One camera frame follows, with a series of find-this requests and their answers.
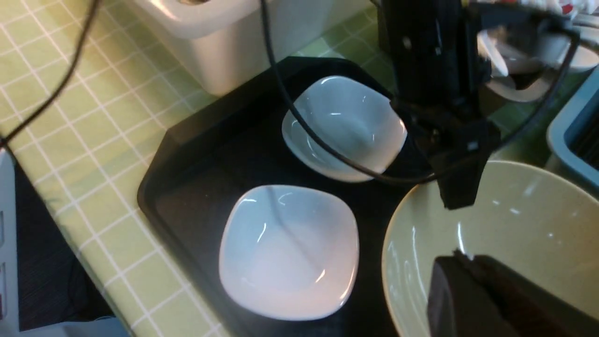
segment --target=bowl rim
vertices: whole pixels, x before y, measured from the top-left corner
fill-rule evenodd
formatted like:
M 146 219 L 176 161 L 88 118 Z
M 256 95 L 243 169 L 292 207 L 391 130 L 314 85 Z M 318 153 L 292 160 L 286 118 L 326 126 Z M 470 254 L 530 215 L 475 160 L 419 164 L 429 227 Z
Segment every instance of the bowl rim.
M 347 293 L 344 297 L 343 300 L 336 302 L 335 305 L 331 305 L 331 307 L 325 307 L 326 310 L 321 310 L 320 312 L 318 312 L 317 314 L 311 314 L 311 315 L 302 315 L 302 316 L 296 316 L 296 317 L 289 317 L 289 316 L 284 316 L 284 315 L 278 315 L 278 314 L 273 314 L 271 312 L 264 312 L 261 310 L 256 310 L 256 308 L 249 308 L 246 305 L 243 305 L 242 303 L 240 303 L 238 301 L 238 297 L 233 295 L 236 294 L 234 292 L 231 292 L 229 290 L 229 288 L 227 286 L 225 286 L 225 283 L 223 282 L 223 278 L 222 278 L 222 269 L 223 269 L 223 252 L 225 250 L 225 245 L 224 243 L 228 241 L 228 237 L 229 237 L 229 228 L 232 222 L 232 219 L 234 217 L 234 215 L 237 213 L 237 209 L 239 208 L 239 206 L 241 205 L 241 203 L 243 202 L 243 200 L 251 195 L 252 193 L 256 192 L 257 190 L 260 189 L 266 189 L 266 188 L 289 188 L 289 189 L 294 189 L 294 190 L 303 190 L 303 191 L 308 191 L 308 192 L 312 192 L 312 193 L 316 193 L 316 194 L 320 194 L 323 195 L 325 197 L 327 197 L 330 200 L 334 200 L 336 202 L 339 202 L 341 205 L 343 205 L 344 208 L 346 208 L 349 211 L 349 214 L 352 216 L 351 217 L 351 223 L 349 224 L 350 226 L 350 230 L 352 231 L 352 233 L 355 235 L 356 237 L 356 250 L 355 250 L 355 254 L 352 257 L 352 259 L 355 261 L 354 262 L 354 268 L 353 268 L 353 272 L 351 274 L 351 279 L 350 282 L 348 284 L 347 287 Z M 304 186 L 296 186 L 296 185 L 285 185 L 285 184 L 272 184 L 272 185 L 261 185 L 261 186 L 257 186 L 254 187 L 250 190 L 248 190 L 247 192 L 245 192 L 241 197 L 239 197 L 239 199 L 235 202 L 235 206 L 233 206 L 233 208 L 231 209 L 231 213 L 229 214 L 229 217 L 227 219 L 226 225 L 225 225 L 225 229 L 222 235 L 222 238 L 220 240 L 220 247 L 219 247 L 219 281 L 221 286 L 223 287 L 223 289 L 225 290 L 225 293 L 229 296 L 229 298 L 235 302 L 237 305 L 241 306 L 242 308 L 245 308 L 251 312 L 254 312 L 255 314 L 264 316 L 264 317 L 268 317 L 268 318 L 274 318 L 277 320 L 286 320 L 286 321 L 309 321 L 309 320 L 319 320 L 321 318 L 325 318 L 328 317 L 332 314 L 334 314 L 335 312 L 337 312 L 339 309 L 341 309 L 343 307 L 343 305 L 345 305 L 347 303 L 347 301 L 349 300 L 349 297 L 351 296 L 352 292 L 353 292 L 353 288 L 354 285 L 356 283 L 356 276 L 358 274 L 358 268 L 359 268 L 359 258 L 360 258 L 360 238 L 359 238 L 359 232 L 358 232 L 358 222 L 356 220 L 356 216 L 353 213 L 352 209 L 349 207 L 349 205 L 343 201 L 343 199 L 341 199 L 340 197 L 337 197 L 334 194 L 331 193 L 327 193 L 325 191 L 321 191 L 319 189 L 314 189 L 314 188 L 309 188 L 309 187 L 304 187 Z
M 544 170 L 540 167 L 536 167 L 536 166 L 532 166 L 526 163 L 520 163 L 520 162 L 516 162 L 516 161 L 511 161 L 511 160 L 489 160 L 487 162 L 487 164 L 501 164 L 501 165 L 506 165 L 506 166 L 518 166 L 518 167 L 523 167 L 526 169 L 532 169 L 532 171 L 535 171 L 538 174 L 542 174 L 548 177 L 553 177 L 556 178 L 559 182 L 561 183 L 565 183 L 565 185 L 574 188 L 575 190 L 578 190 L 580 193 L 582 193 L 584 196 L 586 196 L 591 203 L 595 203 L 597 206 L 599 206 L 599 200 L 597 200 L 595 197 L 593 197 L 589 192 L 585 191 L 584 189 L 582 189 L 581 187 L 577 186 L 576 184 L 570 182 L 569 180 L 558 176 L 557 174 L 553 173 L 553 172 L 549 172 L 547 170 Z M 385 272 L 385 266 L 387 265 L 387 259 L 386 259 L 386 254 L 385 254 L 385 250 L 386 247 L 389 246 L 389 241 L 391 240 L 391 231 L 393 229 L 393 226 L 391 224 L 393 224 L 395 222 L 395 218 L 397 217 L 398 211 L 404 207 L 404 203 L 406 202 L 406 200 L 412 195 L 414 194 L 418 188 L 420 188 L 421 185 L 416 185 L 414 186 L 407 194 L 406 196 L 401 200 L 401 202 L 399 203 L 399 205 L 397 206 L 397 208 L 395 209 L 395 211 L 393 212 L 393 216 L 391 217 L 391 220 L 389 220 L 389 224 L 387 225 L 387 230 L 385 232 L 385 239 L 383 241 L 383 250 L 381 252 L 381 275 L 383 278 L 383 292 L 385 294 L 385 304 L 387 306 L 387 310 L 389 312 L 389 315 L 391 316 L 391 320 L 393 321 L 393 325 L 395 326 L 395 330 L 397 330 L 397 333 L 399 333 L 400 336 L 405 336 L 405 337 L 411 337 L 411 336 L 407 336 L 405 334 L 405 331 L 403 331 L 400 323 L 398 322 L 397 318 L 392 314 L 393 310 L 391 308 L 391 304 L 389 303 L 389 299 L 391 298 L 391 295 L 389 294 L 389 290 L 388 290 L 388 285 L 389 285 L 389 280 L 387 279 L 387 273 Z
M 314 83 L 312 83 L 306 90 L 304 90 L 298 96 L 298 98 L 295 99 L 294 105 L 296 104 L 296 102 L 298 100 L 300 100 L 302 97 L 304 97 L 304 95 L 306 95 L 307 92 L 314 90 L 314 88 L 316 88 L 318 86 L 321 86 L 322 82 L 324 80 L 342 80 L 344 82 L 350 82 L 353 84 L 357 84 L 357 85 L 363 87 L 364 89 L 367 89 L 368 91 L 372 92 L 375 96 L 384 97 L 386 100 L 389 99 L 388 97 L 381 94 L 380 92 L 378 92 L 378 91 L 374 90 L 373 88 L 371 88 L 363 83 L 360 83 L 354 79 L 351 79 L 346 76 L 341 76 L 341 75 L 331 75 L 331 76 L 325 76 L 321 79 L 314 81 Z M 388 160 L 381 162 L 375 168 L 369 167 L 370 170 L 375 171 L 376 173 L 379 173 L 379 174 L 385 172 L 389 168 L 389 166 L 397 159 L 397 156 L 400 154 L 400 152 L 403 150 L 404 146 L 406 145 L 406 141 L 408 138 L 408 131 L 407 131 L 404 121 L 396 113 L 393 113 L 392 108 L 390 108 L 390 111 L 392 112 L 391 115 L 397 117 L 397 119 L 399 120 L 399 123 L 401 125 L 400 133 L 401 133 L 402 140 L 401 140 L 401 142 L 399 142 L 399 148 L 398 148 L 397 153 L 395 153 L 395 155 L 390 156 Z M 285 145 L 287 145 L 287 148 L 295 155 L 295 158 L 297 158 L 299 161 L 301 161 L 308 168 L 312 169 L 316 173 L 319 173 L 329 179 L 333 179 L 333 180 L 340 181 L 340 182 L 361 183 L 361 182 L 368 182 L 368 181 L 371 181 L 374 179 L 373 177 L 368 176 L 364 173 L 361 173 L 360 171 L 354 170 L 353 168 L 351 168 L 345 164 L 344 165 L 347 168 L 349 168 L 350 170 L 348 172 L 344 172 L 340 176 L 337 176 L 335 174 L 330 174 L 331 172 L 335 173 L 335 170 L 330 170 L 326 167 L 323 168 L 322 166 L 317 165 L 314 161 L 310 160 L 308 156 L 304 155 L 304 153 L 299 149 L 299 147 L 295 144 L 295 142 L 293 142 L 290 134 L 288 132 L 286 132 L 286 130 L 288 129 L 285 127 L 287 124 L 286 121 L 288 121 L 289 119 L 292 119 L 291 126 L 289 127 L 289 128 L 291 128 L 293 126 L 294 121 L 297 121 L 297 120 L 295 119 L 295 117 L 293 116 L 291 111 L 288 109 L 283 118 L 283 122 L 281 123 L 281 134 L 283 136 L 283 141 L 285 142 Z M 305 136 L 308 137 L 311 141 L 314 141 L 314 139 L 312 137 L 310 137 L 307 133 Z

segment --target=black tray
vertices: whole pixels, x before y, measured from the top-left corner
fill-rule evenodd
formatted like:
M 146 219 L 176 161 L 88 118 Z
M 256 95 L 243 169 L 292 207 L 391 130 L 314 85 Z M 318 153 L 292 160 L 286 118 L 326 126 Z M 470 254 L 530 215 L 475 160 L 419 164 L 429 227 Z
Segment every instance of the black tray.
M 354 63 L 341 59 L 287 58 L 280 63 L 293 98 L 331 75 L 389 93 Z M 270 72 L 168 130 L 144 177 L 138 202 L 194 286 L 231 332 L 240 336 L 397 336 L 381 279 L 387 224 L 410 186 L 342 183 L 307 168 L 286 147 L 281 125 L 287 109 Z M 387 170 L 421 175 L 428 166 L 408 139 Z M 287 184 L 319 189 L 344 200 L 358 222 L 359 269 L 348 302 L 317 321 L 288 322 L 236 305 L 219 281 L 220 239 L 233 205 L 256 186 Z

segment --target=square white bowl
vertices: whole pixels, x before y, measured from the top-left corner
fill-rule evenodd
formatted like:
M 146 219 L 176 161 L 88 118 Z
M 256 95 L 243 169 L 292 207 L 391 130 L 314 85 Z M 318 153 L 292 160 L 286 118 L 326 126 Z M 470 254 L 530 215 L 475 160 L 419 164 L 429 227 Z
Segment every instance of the square white bowl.
M 406 142 L 406 127 L 389 99 L 347 77 L 318 80 L 295 100 L 295 107 L 324 142 L 377 173 L 391 165 Z M 343 182 L 372 180 L 317 145 L 291 112 L 282 133 L 289 150 L 312 170 Z
M 339 310 L 358 271 L 358 228 L 338 197 L 270 185 L 245 193 L 225 227 L 220 281 L 240 306 L 279 320 Z

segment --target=light green bowl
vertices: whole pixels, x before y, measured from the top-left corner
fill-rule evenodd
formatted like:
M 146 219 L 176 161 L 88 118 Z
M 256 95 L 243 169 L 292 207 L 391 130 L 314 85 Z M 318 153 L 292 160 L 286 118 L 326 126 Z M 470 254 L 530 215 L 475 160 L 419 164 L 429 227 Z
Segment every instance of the light green bowl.
M 391 219 L 383 286 L 401 337 L 429 337 L 432 264 L 456 248 L 486 254 L 599 319 L 599 202 L 552 173 L 487 164 L 473 207 L 443 207 L 436 182 L 412 189 Z

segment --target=tabletop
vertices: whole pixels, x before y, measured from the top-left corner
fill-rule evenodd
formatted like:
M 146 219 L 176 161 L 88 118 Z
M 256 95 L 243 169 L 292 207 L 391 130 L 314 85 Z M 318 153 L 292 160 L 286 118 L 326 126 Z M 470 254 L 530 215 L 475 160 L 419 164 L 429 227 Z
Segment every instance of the tabletop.
M 89 1 L 0 1 L 0 133 L 55 88 L 74 52 Z M 370 8 L 296 53 L 347 58 L 388 88 Z M 216 100 L 204 92 L 125 0 L 104 0 L 68 89 L 11 143 L 16 159 L 129 332 L 138 337 L 228 336 L 141 213 L 137 188 L 165 131 Z M 580 79 L 569 78 L 563 105 Z M 491 118 L 509 132 L 532 105 Z M 542 165 L 550 118 L 499 157 Z

